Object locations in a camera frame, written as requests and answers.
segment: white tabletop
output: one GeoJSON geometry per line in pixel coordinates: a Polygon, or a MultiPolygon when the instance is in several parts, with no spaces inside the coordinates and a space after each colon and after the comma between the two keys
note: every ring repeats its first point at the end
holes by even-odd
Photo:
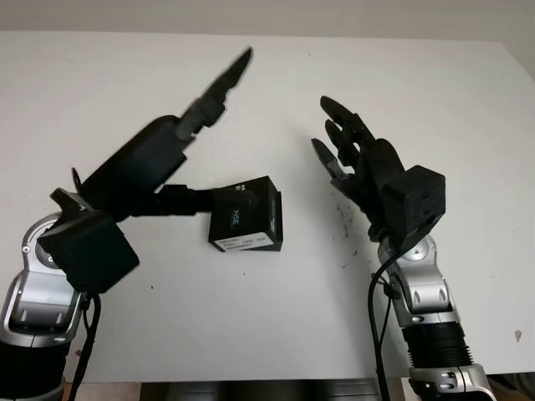
{"type": "MultiPolygon", "coordinates": [[[[446,176],[433,234],[474,358],[488,373],[535,370],[535,83],[494,43],[0,33],[0,292],[22,268],[23,233],[57,210],[48,195],[73,188],[69,168],[86,178],[146,123],[180,115],[246,45],[255,57],[226,115],[169,182],[269,175],[283,250],[220,253],[209,216],[129,219],[141,266],[104,295],[86,379],[375,375],[376,245],[312,150],[311,138],[327,142],[322,94],[359,112],[406,167],[446,176]]],[[[389,338],[389,373],[406,373],[393,319],[389,338]]]]}

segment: metal bracket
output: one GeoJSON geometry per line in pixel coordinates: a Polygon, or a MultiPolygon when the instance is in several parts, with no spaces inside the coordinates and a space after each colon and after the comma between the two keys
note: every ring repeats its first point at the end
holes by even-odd
{"type": "Polygon", "coordinates": [[[72,340],[78,328],[83,294],[37,243],[59,218],[49,215],[23,238],[24,270],[15,276],[0,315],[0,340],[19,347],[50,347],[72,340]]]}
{"type": "Polygon", "coordinates": [[[496,401],[483,367],[475,363],[454,368],[411,368],[410,385],[419,395],[422,393],[484,393],[496,401]]]}
{"type": "MultiPolygon", "coordinates": [[[[395,254],[386,238],[379,247],[384,263],[395,254]]],[[[453,296],[436,265],[436,244],[425,236],[387,270],[391,288],[400,294],[394,308],[401,327],[414,324],[459,322],[453,296]]]]}

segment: white label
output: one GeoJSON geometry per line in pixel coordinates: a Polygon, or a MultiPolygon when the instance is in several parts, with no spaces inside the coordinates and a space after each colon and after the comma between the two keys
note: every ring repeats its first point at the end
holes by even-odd
{"type": "Polygon", "coordinates": [[[243,251],[244,249],[259,248],[260,246],[273,245],[273,241],[265,232],[249,234],[247,236],[234,236],[224,240],[214,241],[223,251],[243,251]]]}

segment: black box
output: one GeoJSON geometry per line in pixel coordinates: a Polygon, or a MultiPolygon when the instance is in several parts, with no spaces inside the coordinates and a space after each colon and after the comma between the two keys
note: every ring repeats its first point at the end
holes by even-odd
{"type": "Polygon", "coordinates": [[[283,246],[281,193],[268,176],[227,188],[249,190],[258,198],[254,206],[216,205],[211,214],[208,241],[221,252],[280,251],[283,246]]]}

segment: robotic arm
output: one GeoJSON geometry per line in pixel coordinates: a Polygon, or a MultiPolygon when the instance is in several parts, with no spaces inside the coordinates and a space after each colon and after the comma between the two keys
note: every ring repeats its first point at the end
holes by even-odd
{"type": "Polygon", "coordinates": [[[368,309],[381,398],[390,400],[381,357],[384,334],[379,338],[373,304],[375,287],[382,280],[409,347],[415,393],[425,401],[495,401],[482,366],[472,362],[429,235],[446,212],[444,176],[419,165],[405,170],[390,142],[375,139],[357,114],[324,96],[321,106],[330,117],[325,129],[338,159],[320,140],[312,140],[313,147],[332,185],[367,215],[369,238],[380,244],[383,266],[372,276],[368,309]],[[354,173],[346,174],[339,162],[354,173]]]}
{"type": "Polygon", "coordinates": [[[180,117],[148,124],[76,193],[51,195],[61,213],[43,218],[23,238],[24,269],[13,280],[0,316],[0,400],[57,401],[70,343],[84,318],[88,337],[69,400],[82,381],[100,311],[100,293],[139,264],[117,223],[129,216],[193,216],[214,205],[252,204],[248,191],[188,189],[162,184],[186,161],[183,150],[225,111],[227,92],[251,59],[246,50],[180,117]],[[86,316],[94,303],[93,321],[86,316]]]}

